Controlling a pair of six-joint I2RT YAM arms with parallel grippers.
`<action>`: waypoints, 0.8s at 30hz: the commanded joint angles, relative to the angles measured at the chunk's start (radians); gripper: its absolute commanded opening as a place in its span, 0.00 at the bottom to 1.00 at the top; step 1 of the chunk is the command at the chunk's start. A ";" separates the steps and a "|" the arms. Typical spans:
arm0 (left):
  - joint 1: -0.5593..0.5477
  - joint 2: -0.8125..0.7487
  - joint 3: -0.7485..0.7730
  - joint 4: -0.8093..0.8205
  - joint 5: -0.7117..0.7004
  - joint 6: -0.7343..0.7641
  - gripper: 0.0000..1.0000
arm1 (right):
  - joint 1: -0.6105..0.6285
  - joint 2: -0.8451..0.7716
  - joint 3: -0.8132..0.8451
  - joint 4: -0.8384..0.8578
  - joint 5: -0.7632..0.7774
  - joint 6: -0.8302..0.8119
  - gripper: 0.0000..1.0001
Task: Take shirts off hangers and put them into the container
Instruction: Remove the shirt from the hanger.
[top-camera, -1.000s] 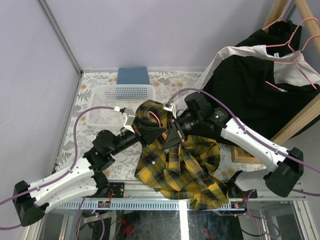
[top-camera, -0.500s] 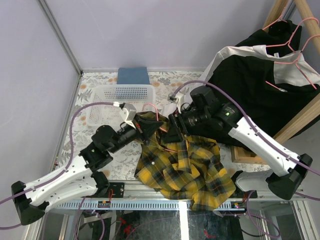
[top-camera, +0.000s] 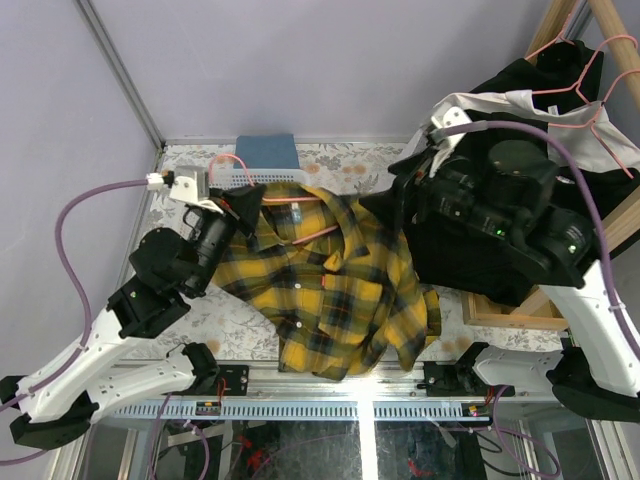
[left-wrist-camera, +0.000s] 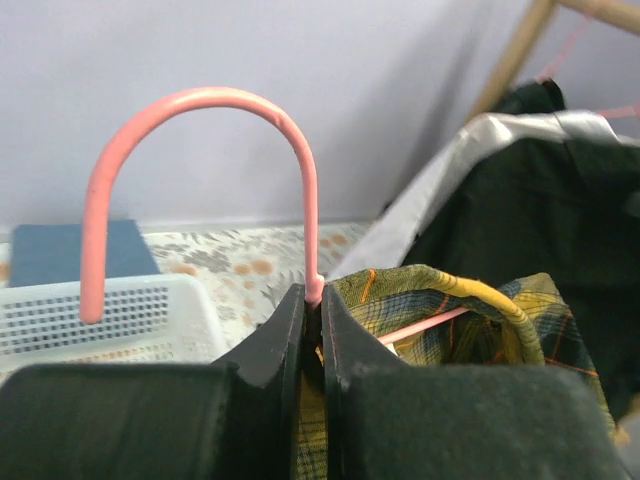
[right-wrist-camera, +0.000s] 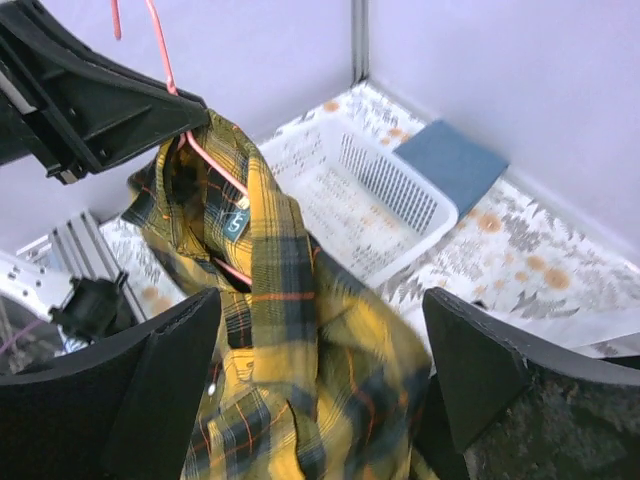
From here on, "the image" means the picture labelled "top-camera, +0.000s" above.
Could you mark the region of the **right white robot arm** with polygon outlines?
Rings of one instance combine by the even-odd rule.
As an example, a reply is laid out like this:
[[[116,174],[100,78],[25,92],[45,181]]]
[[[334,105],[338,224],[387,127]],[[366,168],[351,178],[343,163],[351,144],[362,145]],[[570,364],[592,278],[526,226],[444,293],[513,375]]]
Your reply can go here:
[[[361,199],[395,233],[439,216],[497,243],[517,271],[546,292],[568,322],[574,344],[548,353],[505,350],[477,342],[455,364],[456,380],[436,388],[478,394],[484,388],[540,391],[590,420],[639,418],[632,331],[613,306],[617,293],[596,258],[592,224],[550,201],[557,166],[533,144],[507,140],[474,167],[464,156],[426,176],[436,153],[428,149],[401,162],[384,192]]]

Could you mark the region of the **yellow plaid shirt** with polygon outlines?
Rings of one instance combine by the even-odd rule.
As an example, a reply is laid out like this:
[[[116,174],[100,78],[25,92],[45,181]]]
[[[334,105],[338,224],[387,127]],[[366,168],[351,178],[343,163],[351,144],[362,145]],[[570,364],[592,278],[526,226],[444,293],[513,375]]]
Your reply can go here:
[[[353,195],[272,183],[264,197],[321,200],[262,203],[255,235],[233,237],[212,282],[274,325],[280,369],[340,381],[367,373],[392,348],[411,370],[438,338],[441,310],[437,292],[419,283],[405,236]]]

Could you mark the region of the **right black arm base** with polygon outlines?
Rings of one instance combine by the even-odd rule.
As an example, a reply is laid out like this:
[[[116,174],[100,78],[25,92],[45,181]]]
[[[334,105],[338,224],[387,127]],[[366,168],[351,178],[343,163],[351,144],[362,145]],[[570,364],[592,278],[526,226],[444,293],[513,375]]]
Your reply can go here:
[[[428,397],[487,397],[494,390],[474,371],[478,356],[489,347],[486,342],[474,342],[454,363],[423,362],[423,380],[416,385]]]

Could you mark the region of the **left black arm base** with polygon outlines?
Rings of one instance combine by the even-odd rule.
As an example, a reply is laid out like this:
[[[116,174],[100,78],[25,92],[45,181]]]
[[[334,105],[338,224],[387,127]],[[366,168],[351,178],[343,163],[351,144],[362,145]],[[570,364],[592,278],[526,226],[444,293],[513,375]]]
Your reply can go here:
[[[250,367],[241,364],[222,364],[219,372],[202,395],[213,395],[218,398],[244,397],[248,393]]]

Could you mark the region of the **pink wire hanger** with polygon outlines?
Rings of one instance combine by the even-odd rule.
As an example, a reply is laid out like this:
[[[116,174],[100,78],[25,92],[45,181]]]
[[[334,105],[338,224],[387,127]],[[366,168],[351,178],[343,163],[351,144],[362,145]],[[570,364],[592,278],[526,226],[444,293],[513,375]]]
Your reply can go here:
[[[209,179],[213,180],[214,178],[214,173],[213,173],[213,169],[214,169],[214,165],[218,162],[219,159],[231,159],[233,162],[238,163],[241,166],[241,170],[244,172],[244,176],[246,178],[246,180],[248,181],[248,185],[253,187],[255,186],[255,182],[253,180],[253,177],[251,176],[251,173],[249,172],[249,169],[247,168],[245,162],[238,157],[235,154],[231,154],[231,153],[223,153],[223,154],[219,154],[214,156],[213,159],[209,160],[208,163],[208,174],[209,174]],[[310,202],[319,202],[321,199],[317,198],[317,197],[263,197],[262,202],[266,203],[266,204],[301,204],[301,203],[310,203]],[[299,237],[295,240],[292,240],[290,243],[292,245],[300,245],[300,244],[304,244],[307,242],[310,242],[311,240],[314,240],[316,238],[319,238],[321,236],[324,236],[326,234],[329,234],[335,230],[337,230],[339,227],[339,225],[335,224],[335,225],[331,225],[328,226],[324,229],[321,229],[313,234],[307,235],[307,236],[303,236],[303,237]]]

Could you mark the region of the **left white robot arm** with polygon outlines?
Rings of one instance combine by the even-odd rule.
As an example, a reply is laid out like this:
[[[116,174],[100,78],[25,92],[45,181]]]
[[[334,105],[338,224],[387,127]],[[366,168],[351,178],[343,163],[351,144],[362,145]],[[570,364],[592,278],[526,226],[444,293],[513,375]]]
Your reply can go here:
[[[28,376],[1,381],[1,402],[19,410],[10,424],[14,442],[50,451],[83,436],[113,412],[162,394],[208,394],[220,367],[203,343],[187,343],[160,363],[125,374],[111,367],[156,339],[204,296],[237,232],[253,235],[266,187],[209,189],[188,207],[195,219],[184,238],[170,228],[149,231],[129,261],[134,275],[108,299],[80,338]]]

